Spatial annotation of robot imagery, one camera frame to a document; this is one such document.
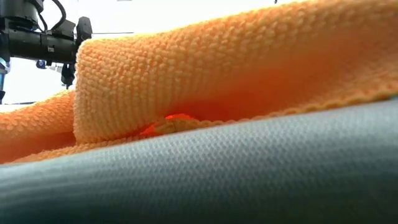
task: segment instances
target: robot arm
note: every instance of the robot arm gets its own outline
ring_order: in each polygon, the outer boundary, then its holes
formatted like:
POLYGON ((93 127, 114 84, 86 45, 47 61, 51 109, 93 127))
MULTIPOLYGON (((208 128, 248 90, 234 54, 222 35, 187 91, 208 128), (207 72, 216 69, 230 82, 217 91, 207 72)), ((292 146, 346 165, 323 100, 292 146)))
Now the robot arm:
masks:
POLYGON ((72 85, 75 79, 76 53, 81 43, 90 39, 93 33, 87 17, 79 18, 76 38, 75 24, 66 20, 66 12, 58 0, 52 0, 61 10, 62 18, 51 29, 40 13, 44 0, 0 0, 0 73, 10 71, 10 58, 19 57, 44 61, 46 66, 53 62, 62 63, 62 82, 72 85), (40 29, 38 18, 44 24, 40 29))

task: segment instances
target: orange microfiber cloth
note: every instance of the orange microfiber cloth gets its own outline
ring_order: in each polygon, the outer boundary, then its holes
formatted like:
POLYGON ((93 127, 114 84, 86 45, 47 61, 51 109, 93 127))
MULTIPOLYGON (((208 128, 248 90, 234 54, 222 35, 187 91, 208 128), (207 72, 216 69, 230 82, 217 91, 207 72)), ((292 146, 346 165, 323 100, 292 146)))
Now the orange microfiber cloth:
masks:
POLYGON ((75 91, 0 115, 0 163, 398 94, 398 1, 272 6, 86 41, 75 91))

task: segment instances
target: cable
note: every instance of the cable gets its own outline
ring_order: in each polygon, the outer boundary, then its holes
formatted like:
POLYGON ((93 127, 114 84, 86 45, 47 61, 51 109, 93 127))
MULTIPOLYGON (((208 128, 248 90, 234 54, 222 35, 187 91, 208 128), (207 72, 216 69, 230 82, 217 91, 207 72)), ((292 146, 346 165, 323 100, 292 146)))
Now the cable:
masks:
POLYGON ((62 4, 58 0, 52 0, 60 9, 62 17, 61 19, 51 28, 51 30, 55 30, 56 28, 60 27, 63 22, 67 19, 67 12, 65 12, 65 8, 63 8, 62 4))
POLYGON ((42 29, 40 29, 42 32, 45 32, 45 31, 47 31, 47 29, 48 29, 48 26, 47 26, 47 23, 45 22, 45 20, 44 20, 44 18, 43 18, 43 16, 39 13, 39 17, 40 17, 40 20, 42 21, 42 23, 43 23, 43 26, 44 26, 44 30, 42 30, 42 29))

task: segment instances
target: white background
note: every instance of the white background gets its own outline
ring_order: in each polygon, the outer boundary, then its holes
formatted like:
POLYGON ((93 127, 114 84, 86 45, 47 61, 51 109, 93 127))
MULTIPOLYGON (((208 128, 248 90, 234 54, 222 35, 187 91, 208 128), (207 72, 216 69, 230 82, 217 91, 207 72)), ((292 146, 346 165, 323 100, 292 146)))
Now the white background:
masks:
MULTIPOLYGON (((290 0, 279 0, 279 3, 290 0)), ((262 6, 274 0, 60 0, 67 19, 77 23, 80 16, 91 20, 94 33, 157 32, 185 26, 192 22, 233 14, 262 6)), ((42 13, 49 27, 58 22, 61 13, 51 0, 44 1, 42 13)), ((96 35, 112 37, 116 35, 96 35)), ((44 100, 65 89, 60 74, 36 68, 35 62, 11 59, 11 72, 6 75, 3 103, 44 100)))

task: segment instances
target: gray fabric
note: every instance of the gray fabric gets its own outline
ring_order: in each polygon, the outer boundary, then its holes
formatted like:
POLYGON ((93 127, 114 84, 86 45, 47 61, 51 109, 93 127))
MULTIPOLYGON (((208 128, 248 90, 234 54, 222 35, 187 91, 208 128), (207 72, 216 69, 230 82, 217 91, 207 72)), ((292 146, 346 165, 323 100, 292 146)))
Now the gray fabric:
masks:
POLYGON ((391 223, 398 101, 0 169, 0 223, 391 223))

